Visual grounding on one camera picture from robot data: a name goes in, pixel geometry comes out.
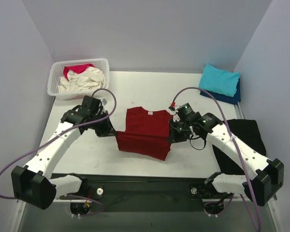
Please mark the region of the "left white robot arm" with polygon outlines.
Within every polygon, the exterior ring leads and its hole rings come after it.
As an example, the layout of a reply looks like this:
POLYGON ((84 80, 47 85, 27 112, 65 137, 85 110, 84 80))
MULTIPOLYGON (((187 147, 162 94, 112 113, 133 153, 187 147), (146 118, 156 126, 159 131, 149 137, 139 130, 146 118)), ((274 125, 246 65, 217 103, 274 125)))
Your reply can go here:
POLYGON ((87 197, 91 188, 86 177, 74 173, 51 177, 68 148, 87 130, 94 130, 98 137, 116 135, 104 101, 90 96, 84 96, 81 105, 64 113, 41 151, 24 166, 14 167, 11 173, 14 196, 42 210, 61 196, 87 197))

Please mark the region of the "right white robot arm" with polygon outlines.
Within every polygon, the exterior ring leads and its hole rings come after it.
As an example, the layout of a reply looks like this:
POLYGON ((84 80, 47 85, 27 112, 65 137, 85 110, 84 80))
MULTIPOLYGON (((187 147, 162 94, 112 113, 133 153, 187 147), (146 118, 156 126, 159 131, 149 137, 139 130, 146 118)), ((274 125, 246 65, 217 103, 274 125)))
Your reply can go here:
POLYGON ((209 197, 220 193, 244 194, 258 206, 264 206, 283 186, 284 164, 271 160, 228 131, 228 126, 212 113, 200 115, 189 103, 172 108, 179 120, 170 120, 169 143, 203 139, 235 162, 243 175, 216 172, 205 181, 209 197))

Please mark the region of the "dark red t-shirt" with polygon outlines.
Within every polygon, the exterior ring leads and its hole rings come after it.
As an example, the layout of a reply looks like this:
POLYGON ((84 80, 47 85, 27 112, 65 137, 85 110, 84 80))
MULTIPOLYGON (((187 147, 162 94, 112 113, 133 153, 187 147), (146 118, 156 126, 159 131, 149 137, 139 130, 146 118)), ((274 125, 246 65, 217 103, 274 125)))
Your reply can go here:
POLYGON ((148 111, 140 106, 128 109, 126 129, 117 132, 118 149, 165 161, 171 150, 168 139, 172 119, 166 110, 148 111))

